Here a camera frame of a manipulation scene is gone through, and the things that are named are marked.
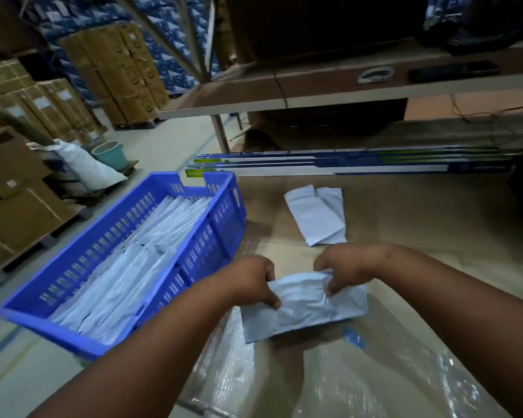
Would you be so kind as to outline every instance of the wooden pallet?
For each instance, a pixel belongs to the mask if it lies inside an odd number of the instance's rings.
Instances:
[[[42,238],[37,239],[35,242],[27,246],[24,250],[19,253],[16,253],[13,257],[7,261],[0,264],[0,284],[8,278],[8,270],[19,265],[23,260],[25,260],[32,252],[34,252],[37,246],[42,246],[45,248],[51,248],[58,242],[56,237],[65,229],[67,229],[71,224],[74,224],[76,221],[85,221],[93,216],[93,211],[89,208],[73,204],[69,205],[68,208],[73,211],[74,215],[60,224],[52,232],[44,235]]]
[[[153,119],[148,120],[143,123],[129,123],[127,125],[112,125],[112,129],[120,132],[123,130],[144,130],[144,129],[155,129],[158,125],[160,125],[164,120],[161,119]]]
[[[124,168],[124,170],[121,170],[120,173],[122,173],[126,177],[132,176],[135,173],[136,164],[138,164],[138,160],[128,161],[128,165],[126,166],[126,168]],[[79,196],[76,198],[76,202],[86,207],[95,207],[98,203],[104,200],[105,197],[110,195],[116,188],[118,188],[118,186],[124,184],[125,182],[126,181],[119,182],[112,186],[109,186],[108,188],[96,190],[86,195]]]

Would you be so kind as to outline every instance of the bucket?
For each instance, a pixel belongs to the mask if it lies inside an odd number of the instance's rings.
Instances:
[[[113,169],[121,171],[128,165],[128,160],[122,151],[122,144],[118,141],[108,141],[98,145],[91,151],[97,160],[111,166]]]

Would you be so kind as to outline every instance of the blue basket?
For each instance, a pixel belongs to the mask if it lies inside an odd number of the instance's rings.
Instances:
[[[52,259],[0,308],[0,316],[34,331],[79,357],[94,360],[141,327],[194,282],[227,265],[246,228],[246,210],[233,173],[204,174],[205,187],[182,185],[177,173],[151,173],[130,193]],[[97,267],[167,195],[191,200],[211,197],[207,209],[146,296],[135,316],[111,345],[100,344],[49,322]]]

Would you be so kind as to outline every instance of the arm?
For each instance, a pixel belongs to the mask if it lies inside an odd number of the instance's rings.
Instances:
[[[193,284],[44,401],[31,418],[166,418],[211,331],[234,305],[280,301],[267,258],[247,256]]]
[[[326,268],[329,296],[372,278],[395,290],[502,407],[523,417],[523,300],[397,245],[334,245],[314,262]]]

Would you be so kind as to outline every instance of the hand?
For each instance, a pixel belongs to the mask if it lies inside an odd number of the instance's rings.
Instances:
[[[337,244],[328,246],[314,261],[314,271],[333,270],[325,290],[333,296],[347,286],[358,286],[372,280],[373,245]]]
[[[261,255],[247,255],[231,262],[219,271],[231,290],[233,305],[250,305],[264,302],[279,308],[279,297],[267,286],[275,280],[275,265]]]

